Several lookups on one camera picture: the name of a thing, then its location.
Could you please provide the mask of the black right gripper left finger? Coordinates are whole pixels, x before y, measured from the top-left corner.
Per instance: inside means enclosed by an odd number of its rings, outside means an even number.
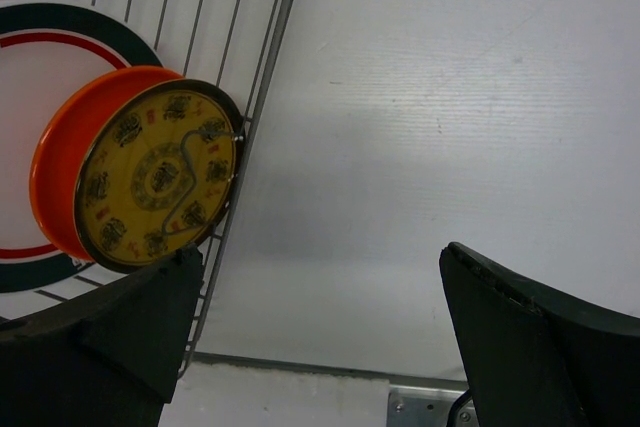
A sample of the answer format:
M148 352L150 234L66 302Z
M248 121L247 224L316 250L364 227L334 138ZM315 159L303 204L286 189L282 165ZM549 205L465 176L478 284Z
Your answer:
M155 426L204 275L195 247L1 325L4 426Z

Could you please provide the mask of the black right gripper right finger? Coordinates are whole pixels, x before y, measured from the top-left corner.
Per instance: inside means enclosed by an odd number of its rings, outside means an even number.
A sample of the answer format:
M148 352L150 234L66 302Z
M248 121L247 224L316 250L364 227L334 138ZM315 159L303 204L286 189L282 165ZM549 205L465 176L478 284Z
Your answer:
M440 275L482 426L636 426L639 320L452 242Z

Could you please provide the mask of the orange plastic plate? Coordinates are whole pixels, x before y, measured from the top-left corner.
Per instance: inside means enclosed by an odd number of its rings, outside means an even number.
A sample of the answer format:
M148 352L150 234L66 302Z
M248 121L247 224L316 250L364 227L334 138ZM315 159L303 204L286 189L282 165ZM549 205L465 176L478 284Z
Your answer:
M91 259L74 220L74 197L82 163L104 125L139 93L181 74L157 66L118 69L92 80L57 110L34 152L29 200L47 240L78 259Z

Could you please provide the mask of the yellow patterned plate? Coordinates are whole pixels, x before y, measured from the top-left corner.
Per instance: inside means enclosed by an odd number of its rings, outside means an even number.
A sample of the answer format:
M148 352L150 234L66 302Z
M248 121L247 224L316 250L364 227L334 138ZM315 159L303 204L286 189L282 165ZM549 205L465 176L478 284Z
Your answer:
M229 209L244 144L239 108L211 83L180 78L128 99L77 177L74 223L90 259L129 273L199 245Z

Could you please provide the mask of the white plate green red rim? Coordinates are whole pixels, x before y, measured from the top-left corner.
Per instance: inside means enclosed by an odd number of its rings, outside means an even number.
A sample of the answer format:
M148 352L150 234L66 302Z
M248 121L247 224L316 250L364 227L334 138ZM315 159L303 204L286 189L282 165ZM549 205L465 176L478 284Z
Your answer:
M123 22L63 0L1 0L1 290L44 287L83 270L41 233L29 171L58 108L111 71L161 61Z

